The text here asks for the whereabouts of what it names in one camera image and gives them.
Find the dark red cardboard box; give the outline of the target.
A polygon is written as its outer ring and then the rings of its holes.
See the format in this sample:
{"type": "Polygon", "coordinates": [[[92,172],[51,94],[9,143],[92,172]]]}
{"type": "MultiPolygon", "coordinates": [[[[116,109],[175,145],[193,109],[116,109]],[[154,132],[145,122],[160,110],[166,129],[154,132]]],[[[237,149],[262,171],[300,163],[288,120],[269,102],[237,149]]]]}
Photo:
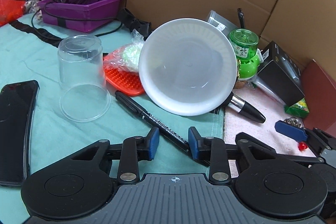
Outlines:
{"type": "Polygon", "coordinates": [[[304,125],[310,129],[322,129],[334,137],[335,80],[315,60],[312,60],[303,70],[301,82],[309,108],[308,116],[303,119],[304,125]]]}

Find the black charger box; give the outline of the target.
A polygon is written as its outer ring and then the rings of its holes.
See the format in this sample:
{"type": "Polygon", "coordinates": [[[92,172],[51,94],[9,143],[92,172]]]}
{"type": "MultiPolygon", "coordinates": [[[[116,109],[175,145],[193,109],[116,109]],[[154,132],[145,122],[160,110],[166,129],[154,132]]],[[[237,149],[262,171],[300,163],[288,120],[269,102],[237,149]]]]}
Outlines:
{"type": "Polygon", "coordinates": [[[257,79],[287,106],[305,97],[301,84],[301,71],[289,55],[274,41],[262,51],[257,79]]]}

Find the black makeup brush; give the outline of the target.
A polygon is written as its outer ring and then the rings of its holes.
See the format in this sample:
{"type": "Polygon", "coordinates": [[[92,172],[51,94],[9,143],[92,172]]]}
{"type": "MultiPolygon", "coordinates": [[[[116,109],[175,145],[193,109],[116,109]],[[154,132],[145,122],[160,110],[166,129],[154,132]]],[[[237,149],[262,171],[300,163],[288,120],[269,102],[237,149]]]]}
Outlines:
{"type": "Polygon", "coordinates": [[[229,108],[245,118],[260,124],[263,124],[266,121],[265,116],[259,110],[233,92],[231,92],[224,102],[229,108]]]}

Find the green mosquito repellent device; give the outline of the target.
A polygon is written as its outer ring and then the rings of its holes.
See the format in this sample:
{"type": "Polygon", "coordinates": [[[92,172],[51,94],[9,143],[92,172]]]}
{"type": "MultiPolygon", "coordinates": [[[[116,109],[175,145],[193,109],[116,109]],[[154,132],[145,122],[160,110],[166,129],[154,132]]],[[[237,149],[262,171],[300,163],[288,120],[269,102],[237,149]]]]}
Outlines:
{"type": "Polygon", "coordinates": [[[235,29],[229,33],[229,40],[239,63],[239,79],[251,79],[264,62],[258,48],[259,37],[250,30],[235,29]]]}

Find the key bunch with red bead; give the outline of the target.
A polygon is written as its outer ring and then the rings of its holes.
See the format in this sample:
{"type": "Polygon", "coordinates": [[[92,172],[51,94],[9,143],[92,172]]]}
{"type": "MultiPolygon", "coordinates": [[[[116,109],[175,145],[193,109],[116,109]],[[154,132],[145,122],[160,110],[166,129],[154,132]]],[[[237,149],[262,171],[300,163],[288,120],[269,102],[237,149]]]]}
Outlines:
{"type": "Polygon", "coordinates": [[[300,121],[295,117],[291,117],[284,119],[284,122],[288,125],[288,128],[286,130],[286,136],[294,139],[298,143],[299,151],[302,152],[307,150],[307,134],[303,129],[300,121]]]}

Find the black marker pen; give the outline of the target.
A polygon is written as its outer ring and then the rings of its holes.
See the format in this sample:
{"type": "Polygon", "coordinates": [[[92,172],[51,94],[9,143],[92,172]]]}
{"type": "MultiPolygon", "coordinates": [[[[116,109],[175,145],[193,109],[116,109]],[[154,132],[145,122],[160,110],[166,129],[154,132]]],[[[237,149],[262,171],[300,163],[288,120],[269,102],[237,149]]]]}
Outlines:
{"type": "Polygon", "coordinates": [[[152,114],[150,114],[144,107],[138,104],[134,99],[127,96],[125,93],[121,91],[115,92],[116,100],[125,106],[132,114],[141,118],[145,122],[147,122],[152,127],[159,128],[159,132],[171,143],[176,145],[179,149],[184,151],[187,154],[190,154],[190,146],[187,141],[185,141],[181,136],[179,136],[172,129],[163,124],[160,120],[155,118],[152,114]]]}

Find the clear plastic case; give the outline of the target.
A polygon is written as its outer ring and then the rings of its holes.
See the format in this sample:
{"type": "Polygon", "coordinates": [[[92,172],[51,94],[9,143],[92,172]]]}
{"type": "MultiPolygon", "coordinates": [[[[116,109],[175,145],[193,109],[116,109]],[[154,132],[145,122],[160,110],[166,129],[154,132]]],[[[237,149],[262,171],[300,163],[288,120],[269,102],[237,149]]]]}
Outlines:
{"type": "Polygon", "coordinates": [[[216,27],[221,31],[226,37],[229,37],[229,34],[232,30],[238,29],[238,27],[227,20],[223,16],[219,15],[216,11],[211,10],[206,18],[206,21],[216,27]]]}

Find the clear plastic cup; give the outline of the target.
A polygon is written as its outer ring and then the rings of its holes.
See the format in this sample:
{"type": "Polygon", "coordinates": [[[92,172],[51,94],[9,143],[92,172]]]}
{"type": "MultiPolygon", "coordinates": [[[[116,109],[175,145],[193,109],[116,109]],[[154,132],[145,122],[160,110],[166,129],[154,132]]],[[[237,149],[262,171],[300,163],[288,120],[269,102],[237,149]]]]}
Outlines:
{"type": "Polygon", "coordinates": [[[75,122],[89,122],[110,106],[103,68],[102,44],[93,35],[63,39],[58,46],[60,110],[75,122]]]}

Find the plastic bag with green item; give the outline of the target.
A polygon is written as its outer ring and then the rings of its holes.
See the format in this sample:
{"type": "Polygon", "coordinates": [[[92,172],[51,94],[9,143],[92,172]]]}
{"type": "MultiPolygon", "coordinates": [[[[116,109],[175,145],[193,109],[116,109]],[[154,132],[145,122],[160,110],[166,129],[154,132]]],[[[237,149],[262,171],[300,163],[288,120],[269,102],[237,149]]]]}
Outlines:
{"type": "Polygon", "coordinates": [[[104,57],[103,66],[105,69],[117,69],[119,71],[138,73],[139,57],[144,37],[136,29],[131,33],[131,43],[119,47],[104,57]]]}

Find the orange silicone brush pad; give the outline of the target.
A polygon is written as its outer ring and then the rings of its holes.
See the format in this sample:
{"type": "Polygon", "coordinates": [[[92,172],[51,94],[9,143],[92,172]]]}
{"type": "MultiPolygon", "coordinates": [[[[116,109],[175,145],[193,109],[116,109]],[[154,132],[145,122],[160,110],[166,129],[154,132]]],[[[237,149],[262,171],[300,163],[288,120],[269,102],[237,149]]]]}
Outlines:
{"type": "Polygon", "coordinates": [[[117,50],[103,55],[103,66],[106,81],[115,89],[133,97],[145,93],[138,73],[117,50]]]}

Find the white plastic bowl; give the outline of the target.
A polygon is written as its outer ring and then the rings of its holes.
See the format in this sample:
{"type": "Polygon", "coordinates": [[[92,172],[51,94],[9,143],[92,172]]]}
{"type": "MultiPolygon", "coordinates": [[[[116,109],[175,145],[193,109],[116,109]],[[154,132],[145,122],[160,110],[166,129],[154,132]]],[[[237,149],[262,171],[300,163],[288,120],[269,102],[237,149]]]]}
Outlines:
{"type": "Polygon", "coordinates": [[[220,106],[231,95],[238,73],[227,37],[194,18],[156,28],[143,44],[138,69],[149,98],[180,116],[198,116],[220,106]]]}

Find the green small carton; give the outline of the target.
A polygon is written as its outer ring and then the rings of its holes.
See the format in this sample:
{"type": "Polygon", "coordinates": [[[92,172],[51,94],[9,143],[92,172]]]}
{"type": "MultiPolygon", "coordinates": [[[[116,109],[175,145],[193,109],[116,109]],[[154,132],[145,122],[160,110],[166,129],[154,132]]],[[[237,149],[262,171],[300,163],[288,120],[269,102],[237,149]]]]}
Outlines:
{"type": "Polygon", "coordinates": [[[305,98],[301,99],[292,106],[285,105],[284,110],[286,114],[299,118],[306,118],[309,115],[309,108],[307,107],[305,98]]]}

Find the purple plastic tray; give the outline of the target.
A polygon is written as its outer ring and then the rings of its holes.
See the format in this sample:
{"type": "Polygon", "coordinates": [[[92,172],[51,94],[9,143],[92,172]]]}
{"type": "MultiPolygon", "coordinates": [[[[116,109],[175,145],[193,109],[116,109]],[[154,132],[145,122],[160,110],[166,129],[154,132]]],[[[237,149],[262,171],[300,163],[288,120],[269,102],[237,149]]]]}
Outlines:
{"type": "Polygon", "coordinates": [[[113,21],[123,0],[43,0],[44,23],[89,33],[113,21]]]}

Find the black smartphone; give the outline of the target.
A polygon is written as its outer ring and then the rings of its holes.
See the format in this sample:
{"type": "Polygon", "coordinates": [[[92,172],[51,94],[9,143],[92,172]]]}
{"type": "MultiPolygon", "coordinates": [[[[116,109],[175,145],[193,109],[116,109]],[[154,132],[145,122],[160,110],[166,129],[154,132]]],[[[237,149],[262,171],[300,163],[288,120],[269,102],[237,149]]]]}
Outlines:
{"type": "Polygon", "coordinates": [[[30,133],[39,83],[1,89],[1,186],[20,187],[30,174],[30,133]]]}

